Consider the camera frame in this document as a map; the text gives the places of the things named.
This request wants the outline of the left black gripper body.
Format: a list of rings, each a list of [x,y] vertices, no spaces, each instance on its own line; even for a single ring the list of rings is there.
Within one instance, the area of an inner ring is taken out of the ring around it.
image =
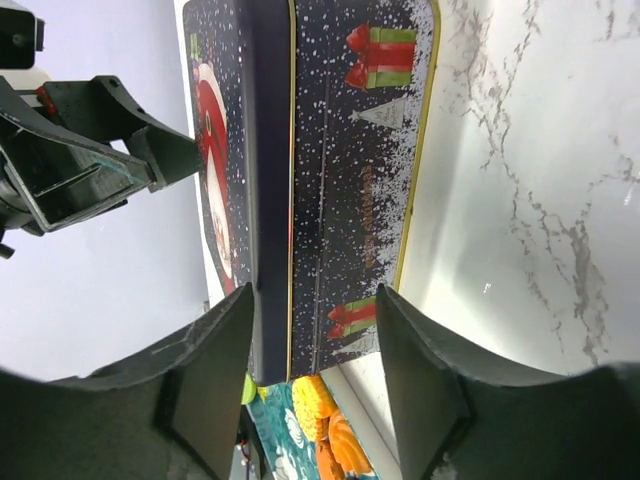
[[[50,76],[35,66],[44,50],[45,22],[16,1],[1,3],[1,233],[47,232],[36,204],[60,180],[55,150],[20,124],[51,119],[43,85]]]

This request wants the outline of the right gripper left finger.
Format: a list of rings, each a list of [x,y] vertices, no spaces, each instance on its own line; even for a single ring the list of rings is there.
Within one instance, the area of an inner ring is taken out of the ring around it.
[[[202,317],[85,377],[1,375],[5,479],[225,479],[254,317],[242,286]]]

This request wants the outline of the gold tin lid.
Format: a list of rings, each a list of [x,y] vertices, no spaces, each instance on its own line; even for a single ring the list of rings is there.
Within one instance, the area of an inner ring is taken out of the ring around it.
[[[253,379],[280,383],[290,362],[290,5],[188,1],[182,18],[206,245],[224,293],[253,288]]]

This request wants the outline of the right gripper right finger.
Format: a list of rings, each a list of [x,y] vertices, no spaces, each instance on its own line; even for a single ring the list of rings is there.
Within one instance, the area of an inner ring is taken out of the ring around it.
[[[639,367],[563,376],[493,353],[394,290],[376,294],[405,479],[635,479]]]

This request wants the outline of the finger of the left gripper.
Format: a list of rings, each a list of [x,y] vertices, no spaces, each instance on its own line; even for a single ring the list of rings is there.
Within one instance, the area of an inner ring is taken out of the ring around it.
[[[47,81],[37,97],[53,123],[104,145],[123,141],[130,155],[149,165],[152,192],[199,171],[195,140],[147,113],[116,76]]]
[[[25,117],[24,129],[55,150],[60,180],[42,197],[34,212],[47,232],[89,220],[113,209],[151,185],[145,162],[73,133],[50,120],[40,125]]]

